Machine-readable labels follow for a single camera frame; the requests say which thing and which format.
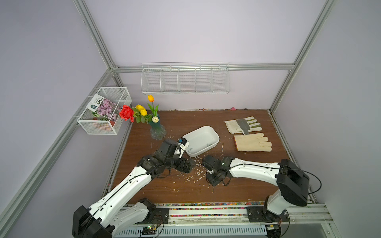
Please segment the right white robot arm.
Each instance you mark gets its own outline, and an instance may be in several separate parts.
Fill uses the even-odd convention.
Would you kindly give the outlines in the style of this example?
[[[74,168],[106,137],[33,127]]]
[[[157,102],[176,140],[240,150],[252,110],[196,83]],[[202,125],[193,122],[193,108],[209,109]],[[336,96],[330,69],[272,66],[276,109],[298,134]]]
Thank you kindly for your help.
[[[207,169],[206,179],[212,186],[226,178],[247,178],[275,185],[278,190],[266,198],[263,207],[248,207],[250,222],[280,222],[287,208],[308,204],[310,178],[288,159],[279,163],[259,163],[224,157],[222,160],[206,156],[202,165]]]

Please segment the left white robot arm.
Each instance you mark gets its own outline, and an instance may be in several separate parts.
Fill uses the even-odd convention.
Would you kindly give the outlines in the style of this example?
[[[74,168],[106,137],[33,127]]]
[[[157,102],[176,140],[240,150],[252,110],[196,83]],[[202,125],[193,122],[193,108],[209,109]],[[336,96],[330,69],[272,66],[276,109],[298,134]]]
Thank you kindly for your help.
[[[142,222],[156,206],[144,198],[122,211],[127,202],[165,170],[190,173],[195,166],[183,157],[189,142],[166,139],[153,154],[142,157],[131,173],[114,189],[90,207],[80,206],[73,214],[72,236],[75,238],[111,238],[127,227]]]

